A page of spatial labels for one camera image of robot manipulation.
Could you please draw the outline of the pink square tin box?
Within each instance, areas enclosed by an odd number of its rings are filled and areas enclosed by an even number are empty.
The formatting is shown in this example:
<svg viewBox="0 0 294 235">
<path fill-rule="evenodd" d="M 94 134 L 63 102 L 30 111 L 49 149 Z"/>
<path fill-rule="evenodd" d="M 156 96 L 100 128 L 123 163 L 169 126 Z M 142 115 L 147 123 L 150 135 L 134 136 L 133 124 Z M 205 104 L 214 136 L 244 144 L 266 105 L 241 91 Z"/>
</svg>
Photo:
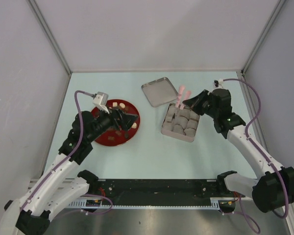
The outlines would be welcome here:
<svg viewBox="0 0 294 235">
<path fill-rule="evenodd" d="M 200 116 L 189 108 L 178 109 L 175 113 L 175 104 L 170 103 L 161 125 L 161 133 L 177 140 L 193 142 L 199 120 Z"/>
</svg>

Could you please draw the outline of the red round plate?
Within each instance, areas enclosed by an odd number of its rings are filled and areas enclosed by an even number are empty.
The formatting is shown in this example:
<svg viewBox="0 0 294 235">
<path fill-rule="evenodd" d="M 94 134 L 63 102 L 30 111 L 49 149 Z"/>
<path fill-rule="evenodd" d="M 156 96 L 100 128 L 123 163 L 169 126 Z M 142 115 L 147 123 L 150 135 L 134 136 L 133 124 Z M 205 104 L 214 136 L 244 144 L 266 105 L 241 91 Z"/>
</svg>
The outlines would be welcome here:
<svg viewBox="0 0 294 235">
<path fill-rule="evenodd" d="M 128 142 L 135 136 L 140 127 L 140 114 L 136 106 L 126 100 L 122 99 L 109 99 L 106 103 L 109 109 L 119 108 L 127 114 L 137 115 L 137 120 L 132 124 L 128 131 L 117 130 L 109 128 L 104 134 L 98 137 L 95 142 L 103 146 L 118 146 Z"/>
</svg>

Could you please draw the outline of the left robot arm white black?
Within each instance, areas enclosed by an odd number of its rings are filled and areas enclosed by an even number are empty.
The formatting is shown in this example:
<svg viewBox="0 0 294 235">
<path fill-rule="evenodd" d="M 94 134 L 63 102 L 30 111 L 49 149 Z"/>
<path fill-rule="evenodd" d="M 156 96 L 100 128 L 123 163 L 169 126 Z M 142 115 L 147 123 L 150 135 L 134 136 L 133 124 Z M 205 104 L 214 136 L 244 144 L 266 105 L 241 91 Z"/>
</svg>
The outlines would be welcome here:
<svg viewBox="0 0 294 235">
<path fill-rule="evenodd" d="M 62 190 L 59 185 L 68 173 L 78 168 L 93 150 L 92 142 L 109 129 L 128 131 L 139 118 L 120 109 L 101 111 L 94 117 L 89 111 L 79 111 L 67 139 L 58 150 L 54 162 L 37 183 L 20 199 L 10 200 L 4 207 L 9 222 L 0 234 L 42 235 L 50 222 L 73 200 L 98 191 L 97 176 L 84 170 Z"/>
</svg>

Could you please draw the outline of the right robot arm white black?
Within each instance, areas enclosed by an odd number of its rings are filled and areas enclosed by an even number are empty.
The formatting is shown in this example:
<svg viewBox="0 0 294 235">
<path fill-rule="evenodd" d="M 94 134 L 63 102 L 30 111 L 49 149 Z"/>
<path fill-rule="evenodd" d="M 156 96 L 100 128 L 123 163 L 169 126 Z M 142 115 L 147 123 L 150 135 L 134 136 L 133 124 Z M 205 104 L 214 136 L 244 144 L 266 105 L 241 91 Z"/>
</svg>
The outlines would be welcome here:
<svg viewBox="0 0 294 235">
<path fill-rule="evenodd" d="M 239 150 L 256 175 L 255 179 L 235 171 L 218 175 L 216 190 L 219 195 L 228 196 L 235 191 L 251 198 L 264 213 L 294 203 L 294 168 L 285 168 L 247 131 L 246 123 L 232 111 L 229 90 L 203 90 L 184 100 L 183 105 L 197 115 L 211 117 L 216 132 Z"/>
</svg>

